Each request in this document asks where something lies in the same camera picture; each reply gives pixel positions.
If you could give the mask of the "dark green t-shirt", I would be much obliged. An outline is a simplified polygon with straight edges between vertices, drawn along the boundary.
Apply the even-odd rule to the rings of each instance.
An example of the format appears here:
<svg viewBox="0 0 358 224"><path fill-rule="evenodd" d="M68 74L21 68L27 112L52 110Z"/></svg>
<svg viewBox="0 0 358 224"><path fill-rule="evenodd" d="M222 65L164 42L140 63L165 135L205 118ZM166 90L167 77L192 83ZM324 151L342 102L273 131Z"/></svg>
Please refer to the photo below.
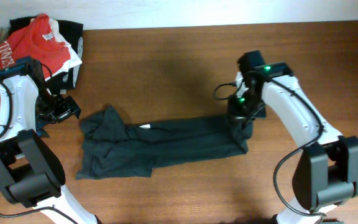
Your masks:
<svg viewBox="0 0 358 224"><path fill-rule="evenodd" d="M112 107L80 123L82 167L76 179L151 177L156 168L247 154L251 122L226 115L126 124Z"/></svg>

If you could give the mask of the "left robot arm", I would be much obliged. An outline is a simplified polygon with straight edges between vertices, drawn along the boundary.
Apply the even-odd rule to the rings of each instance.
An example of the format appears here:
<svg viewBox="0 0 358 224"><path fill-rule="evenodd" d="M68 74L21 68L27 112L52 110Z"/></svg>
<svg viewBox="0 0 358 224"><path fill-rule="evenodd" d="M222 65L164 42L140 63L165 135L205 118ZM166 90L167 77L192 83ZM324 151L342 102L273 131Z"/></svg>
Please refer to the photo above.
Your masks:
<svg viewBox="0 0 358 224"><path fill-rule="evenodd" d="M54 223L99 223L71 194L62 163L43 140L46 125L81 113L72 97L47 90L46 67L24 57L0 69L0 192L26 208L0 217L41 212Z"/></svg>

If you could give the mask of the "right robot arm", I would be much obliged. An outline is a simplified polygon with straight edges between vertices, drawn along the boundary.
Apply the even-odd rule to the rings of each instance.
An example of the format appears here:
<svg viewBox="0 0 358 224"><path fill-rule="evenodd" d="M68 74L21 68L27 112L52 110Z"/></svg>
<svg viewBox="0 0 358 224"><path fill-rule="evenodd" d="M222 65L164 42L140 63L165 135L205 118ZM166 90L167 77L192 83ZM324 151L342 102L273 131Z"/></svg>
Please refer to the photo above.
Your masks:
<svg viewBox="0 0 358 224"><path fill-rule="evenodd" d="M291 202L278 196L285 209L271 223L328 223L328 212L358 196L358 138L345 137L324 119L285 62L267 64L255 50L241 56L237 65L236 92L228 99L230 119L249 124L268 106L296 144L276 165L274 188L279 168L301 155L291 182L295 196Z"/></svg>

